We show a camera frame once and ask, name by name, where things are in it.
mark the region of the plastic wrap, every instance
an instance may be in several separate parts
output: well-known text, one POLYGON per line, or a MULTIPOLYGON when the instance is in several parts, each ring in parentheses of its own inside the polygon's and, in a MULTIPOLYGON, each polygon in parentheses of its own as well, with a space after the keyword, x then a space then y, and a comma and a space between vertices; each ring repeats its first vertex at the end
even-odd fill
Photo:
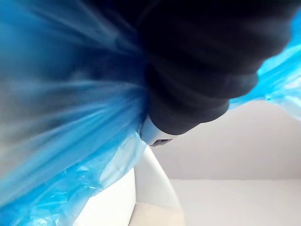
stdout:
POLYGON ((103 7, 1 1, 0 225, 71 225, 145 149, 144 58, 103 7))
POLYGON ((231 109, 251 100, 266 100, 283 106, 291 116, 301 120, 301 11, 291 29, 290 43, 262 65, 258 85, 249 94, 232 99, 231 109))

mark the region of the white wall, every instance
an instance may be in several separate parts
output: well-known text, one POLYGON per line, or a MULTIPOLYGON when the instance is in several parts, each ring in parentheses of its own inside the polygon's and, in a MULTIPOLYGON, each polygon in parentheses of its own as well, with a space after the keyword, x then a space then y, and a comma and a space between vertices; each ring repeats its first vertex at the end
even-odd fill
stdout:
POLYGON ((300 226, 301 180, 174 180, 186 226, 300 226))
POLYGON ((170 178, 301 178, 301 122, 251 102, 154 148, 170 178))

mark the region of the black fabric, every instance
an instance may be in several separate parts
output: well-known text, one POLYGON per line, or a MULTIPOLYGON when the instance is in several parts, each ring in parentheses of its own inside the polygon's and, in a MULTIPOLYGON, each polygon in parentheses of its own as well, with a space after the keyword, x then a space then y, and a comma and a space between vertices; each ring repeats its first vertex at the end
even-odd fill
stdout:
POLYGON ((296 0, 115 1, 136 26, 150 61, 146 72, 150 118, 173 135, 220 117, 230 98, 256 85, 262 63, 288 43, 290 22, 301 4, 296 0))

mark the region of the blue plastic bag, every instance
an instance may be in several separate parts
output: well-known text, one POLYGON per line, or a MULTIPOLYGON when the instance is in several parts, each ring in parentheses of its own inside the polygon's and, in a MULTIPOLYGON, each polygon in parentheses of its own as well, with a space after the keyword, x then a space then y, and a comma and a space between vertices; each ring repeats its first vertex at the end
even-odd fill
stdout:
POLYGON ((1 1, 0 225, 71 225, 146 147, 135 32, 83 2, 1 1))
POLYGON ((230 108, 251 100, 267 100, 301 120, 301 11, 291 29, 292 39, 284 51, 268 59, 258 71, 258 85, 249 94, 232 99, 230 108))

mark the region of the white surface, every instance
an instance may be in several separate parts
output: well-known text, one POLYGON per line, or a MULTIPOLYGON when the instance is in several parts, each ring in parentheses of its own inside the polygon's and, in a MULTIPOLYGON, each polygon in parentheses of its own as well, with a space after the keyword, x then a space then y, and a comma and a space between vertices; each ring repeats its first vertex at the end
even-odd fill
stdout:
POLYGON ((251 102, 155 148, 170 178, 301 178, 301 121, 251 102))
POLYGON ((177 195, 149 146, 135 167, 137 202, 180 210, 177 195))
POLYGON ((301 180, 172 180, 187 226, 300 226, 301 180))
POLYGON ((75 226, 128 226, 136 203, 135 175, 122 179, 87 202, 75 226))

